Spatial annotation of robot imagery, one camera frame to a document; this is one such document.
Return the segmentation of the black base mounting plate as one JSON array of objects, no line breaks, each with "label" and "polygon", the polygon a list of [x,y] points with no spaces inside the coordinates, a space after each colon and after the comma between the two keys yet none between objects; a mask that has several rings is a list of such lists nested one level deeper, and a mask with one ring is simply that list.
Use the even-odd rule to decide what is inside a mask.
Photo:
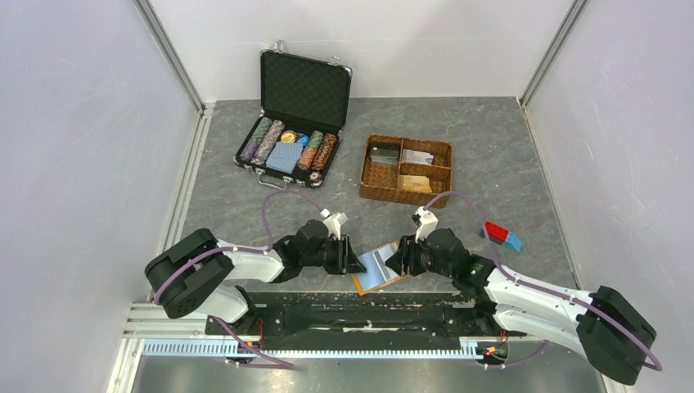
[{"label": "black base mounting plate", "polygon": [[502,329],[495,308],[453,293],[253,292],[231,329],[263,350],[455,350]]}]

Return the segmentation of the tan card in basket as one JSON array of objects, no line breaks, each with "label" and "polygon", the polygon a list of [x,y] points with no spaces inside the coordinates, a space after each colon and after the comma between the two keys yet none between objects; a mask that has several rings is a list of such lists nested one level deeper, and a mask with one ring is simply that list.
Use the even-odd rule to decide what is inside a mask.
[{"label": "tan card in basket", "polygon": [[398,176],[398,188],[409,192],[433,192],[430,179],[422,175],[401,174]]}]

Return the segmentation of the orange card holder wallet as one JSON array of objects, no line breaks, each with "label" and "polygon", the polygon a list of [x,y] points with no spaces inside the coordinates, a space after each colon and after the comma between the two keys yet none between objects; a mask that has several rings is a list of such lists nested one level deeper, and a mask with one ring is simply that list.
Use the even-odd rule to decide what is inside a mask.
[{"label": "orange card holder wallet", "polygon": [[366,268],[365,273],[352,275],[357,293],[360,296],[381,291],[395,282],[405,279],[394,270],[388,268],[385,262],[394,256],[398,250],[397,242],[389,242],[358,257],[358,261]]}]

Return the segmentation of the red blue toy block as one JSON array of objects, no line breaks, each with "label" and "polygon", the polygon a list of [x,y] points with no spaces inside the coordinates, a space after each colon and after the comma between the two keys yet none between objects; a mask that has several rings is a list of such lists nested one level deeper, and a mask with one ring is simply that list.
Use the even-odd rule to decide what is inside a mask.
[{"label": "red blue toy block", "polygon": [[509,251],[520,253],[523,247],[523,241],[512,231],[499,226],[493,222],[486,221],[484,227],[480,230],[480,236],[489,235],[489,240],[499,246],[506,248]]}]

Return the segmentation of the black card deck box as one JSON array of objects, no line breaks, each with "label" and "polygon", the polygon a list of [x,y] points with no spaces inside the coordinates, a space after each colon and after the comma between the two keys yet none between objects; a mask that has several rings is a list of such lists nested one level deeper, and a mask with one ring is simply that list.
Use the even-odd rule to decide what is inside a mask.
[{"label": "black card deck box", "polygon": [[400,144],[392,142],[372,142],[369,145],[369,158],[379,165],[397,165],[400,157]]}]

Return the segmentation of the green orange chip stack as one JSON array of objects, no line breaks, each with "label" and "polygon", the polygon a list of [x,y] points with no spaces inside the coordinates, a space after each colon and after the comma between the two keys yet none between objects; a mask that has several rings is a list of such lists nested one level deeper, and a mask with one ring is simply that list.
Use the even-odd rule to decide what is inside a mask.
[{"label": "green orange chip stack", "polygon": [[324,133],[320,131],[314,131],[309,141],[304,148],[299,160],[297,161],[297,167],[301,170],[308,170],[313,163],[314,157],[318,153],[318,149],[321,146],[322,140],[324,139]]}]

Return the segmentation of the loose poker chip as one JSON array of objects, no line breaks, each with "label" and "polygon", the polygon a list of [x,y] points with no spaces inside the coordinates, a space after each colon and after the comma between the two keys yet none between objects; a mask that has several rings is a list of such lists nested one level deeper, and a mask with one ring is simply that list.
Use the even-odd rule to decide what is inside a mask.
[{"label": "loose poker chip", "polygon": [[309,182],[313,185],[318,185],[322,181],[322,174],[319,171],[313,171],[309,175]]}]

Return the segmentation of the black poker chip case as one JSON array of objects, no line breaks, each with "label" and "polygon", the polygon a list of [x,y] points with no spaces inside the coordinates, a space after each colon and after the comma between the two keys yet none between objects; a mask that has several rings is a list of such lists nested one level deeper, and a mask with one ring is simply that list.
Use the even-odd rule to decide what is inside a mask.
[{"label": "black poker chip case", "polygon": [[[349,107],[349,94],[352,70],[338,61],[320,61],[297,56],[285,51],[284,43],[277,41],[274,48],[266,49],[259,56],[260,107],[258,118],[239,146],[233,162],[235,165],[253,173],[259,184],[274,189],[284,189],[289,183],[301,187],[320,188],[327,177],[346,125]],[[285,124],[282,133],[294,130],[311,136],[314,131],[333,133],[338,140],[322,174],[318,185],[309,182],[314,171],[294,168],[291,174],[270,169],[264,165],[254,165],[251,160],[243,160],[240,154],[250,139],[252,132],[263,117],[280,120]]]}]

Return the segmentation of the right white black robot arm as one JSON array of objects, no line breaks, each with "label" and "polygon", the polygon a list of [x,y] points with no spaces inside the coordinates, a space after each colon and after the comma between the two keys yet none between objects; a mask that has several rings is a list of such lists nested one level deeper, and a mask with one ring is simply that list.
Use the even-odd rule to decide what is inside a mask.
[{"label": "right white black robot arm", "polygon": [[499,328],[564,346],[598,372],[632,386],[647,365],[656,330],[617,290],[558,287],[470,253],[449,228],[426,239],[402,237],[386,266],[398,275],[437,273],[482,305],[472,321],[484,334]]}]

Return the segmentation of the brown black chip stack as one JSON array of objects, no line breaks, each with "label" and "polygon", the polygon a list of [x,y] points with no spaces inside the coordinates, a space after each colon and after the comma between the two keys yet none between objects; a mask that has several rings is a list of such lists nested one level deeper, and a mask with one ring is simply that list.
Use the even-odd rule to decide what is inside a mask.
[{"label": "brown black chip stack", "polygon": [[338,138],[333,133],[327,133],[322,140],[320,147],[313,159],[311,169],[314,171],[321,171],[327,165],[327,162],[331,156],[332,150],[337,142]]}]

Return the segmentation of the white VIP card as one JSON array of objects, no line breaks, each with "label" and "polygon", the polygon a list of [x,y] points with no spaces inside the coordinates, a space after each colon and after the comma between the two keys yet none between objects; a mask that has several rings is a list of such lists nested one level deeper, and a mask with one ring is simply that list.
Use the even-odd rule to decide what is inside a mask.
[{"label": "white VIP card", "polygon": [[426,157],[426,158],[432,158],[434,161],[434,155],[429,153],[429,152],[425,152],[425,151],[414,151],[414,150],[410,150],[410,149],[404,149],[403,153],[402,153],[401,160],[403,158],[406,158],[406,157],[422,157],[422,158]]}]

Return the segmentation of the blue playing card deck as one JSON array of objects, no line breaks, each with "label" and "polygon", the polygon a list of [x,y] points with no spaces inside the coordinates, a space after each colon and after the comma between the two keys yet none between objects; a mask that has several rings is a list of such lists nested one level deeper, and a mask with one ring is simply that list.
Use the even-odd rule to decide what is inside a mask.
[{"label": "blue playing card deck", "polygon": [[303,153],[304,147],[295,142],[277,142],[265,166],[285,174],[291,174]]}]

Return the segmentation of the woven brown basket tray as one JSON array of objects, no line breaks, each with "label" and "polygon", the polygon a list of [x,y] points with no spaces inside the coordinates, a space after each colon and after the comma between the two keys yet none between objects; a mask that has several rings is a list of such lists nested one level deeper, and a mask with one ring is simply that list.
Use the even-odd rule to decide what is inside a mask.
[{"label": "woven brown basket tray", "polygon": [[[369,145],[372,142],[392,142],[400,144],[400,157],[397,165],[379,165],[369,158]],[[434,155],[432,165],[416,165],[401,161],[404,149],[425,151]],[[430,179],[432,193],[409,192],[398,188],[401,174],[422,175]],[[442,192],[453,189],[453,146],[448,142],[431,141],[418,138],[396,137],[371,134],[367,138],[363,164],[359,178],[359,195],[362,198],[388,201],[400,204],[424,206]]]}]

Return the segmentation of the purple green chip stack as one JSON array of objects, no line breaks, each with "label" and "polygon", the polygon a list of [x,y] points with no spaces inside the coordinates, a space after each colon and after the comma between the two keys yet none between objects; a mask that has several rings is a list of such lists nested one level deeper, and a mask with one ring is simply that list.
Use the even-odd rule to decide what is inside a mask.
[{"label": "purple green chip stack", "polygon": [[264,140],[264,136],[269,131],[272,123],[273,123],[273,121],[267,117],[263,117],[260,120],[260,122],[255,127],[254,131],[252,132],[249,141],[244,146],[244,148],[240,154],[240,157],[243,160],[250,161],[253,159],[256,151],[259,148],[259,145]]}]

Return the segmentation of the yellow blue loose chips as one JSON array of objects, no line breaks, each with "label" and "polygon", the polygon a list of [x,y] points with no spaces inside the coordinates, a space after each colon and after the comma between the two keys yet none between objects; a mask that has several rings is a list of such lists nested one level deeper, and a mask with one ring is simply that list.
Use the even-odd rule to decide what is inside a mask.
[{"label": "yellow blue loose chips", "polygon": [[298,143],[301,146],[306,147],[309,142],[309,136],[294,130],[287,130],[282,133],[280,141],[285,143]]}]

